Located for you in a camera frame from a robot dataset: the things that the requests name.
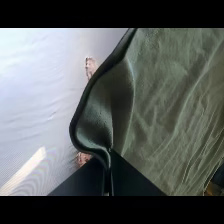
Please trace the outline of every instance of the fabric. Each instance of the fabric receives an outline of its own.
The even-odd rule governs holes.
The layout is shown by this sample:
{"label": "fabric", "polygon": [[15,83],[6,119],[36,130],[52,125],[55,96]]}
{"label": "fabric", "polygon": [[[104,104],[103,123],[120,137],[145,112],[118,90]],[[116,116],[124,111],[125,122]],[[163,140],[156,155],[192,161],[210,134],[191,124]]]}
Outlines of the fabric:
{"label": "fabric", "polygon": [[0,29],[0,195],[48,195],[76,171],[69,124],[125,28]]}
{"label": "fabric", "polygon": [[129,29],[71,125],[83,151],[113,149],[167,195],[203,195],[224,156],[224,29]]}

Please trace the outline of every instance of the wrinkled fabric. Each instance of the wrinkled fabric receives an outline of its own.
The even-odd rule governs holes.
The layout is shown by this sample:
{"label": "wrinkled fabric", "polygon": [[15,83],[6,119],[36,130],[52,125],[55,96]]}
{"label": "wrinkled fabric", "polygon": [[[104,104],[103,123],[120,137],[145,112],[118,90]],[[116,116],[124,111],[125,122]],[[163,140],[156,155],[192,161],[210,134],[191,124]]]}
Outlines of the wrinkled fabric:
{"label": "wrinkled fabric", "polygon": [[202,195],[224,155],[224,29],[130,29],[89,82],[80,149],[118,152],[167,195]]}

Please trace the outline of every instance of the white wall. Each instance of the white wall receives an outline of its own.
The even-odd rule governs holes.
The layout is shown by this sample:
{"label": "white wall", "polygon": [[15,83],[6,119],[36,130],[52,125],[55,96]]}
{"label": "white wall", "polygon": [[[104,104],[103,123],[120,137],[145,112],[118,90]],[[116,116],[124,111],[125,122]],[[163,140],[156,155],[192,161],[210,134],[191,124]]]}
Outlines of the white wall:
{"label": "white wall", "polygon": [[47,195],[74,171],[68,127],[127,29],[0,29],[0,195]]}

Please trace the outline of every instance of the green fabric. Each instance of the green fabric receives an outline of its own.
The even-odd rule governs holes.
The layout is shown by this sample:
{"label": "green fabric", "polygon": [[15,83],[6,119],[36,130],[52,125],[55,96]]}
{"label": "green fabric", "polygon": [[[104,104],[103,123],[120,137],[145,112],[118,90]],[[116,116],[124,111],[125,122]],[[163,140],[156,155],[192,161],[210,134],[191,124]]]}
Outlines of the green fabric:
{"label": "green fabric", "polygon": [[116,150],[167,195],[202,195],[224,155],[223,40],[129,29],[80,101],[80,146]]}

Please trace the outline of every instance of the white surface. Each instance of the white surface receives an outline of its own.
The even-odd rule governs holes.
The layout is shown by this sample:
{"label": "white surface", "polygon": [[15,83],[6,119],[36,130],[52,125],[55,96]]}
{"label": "white surface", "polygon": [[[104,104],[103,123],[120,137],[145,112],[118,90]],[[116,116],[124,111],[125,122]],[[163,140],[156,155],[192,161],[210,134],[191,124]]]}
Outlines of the white surface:
{"label": "white surface", "polygon": [[0,29],[0,195],[47,195],[74,171],[68,127],[127,29]]}

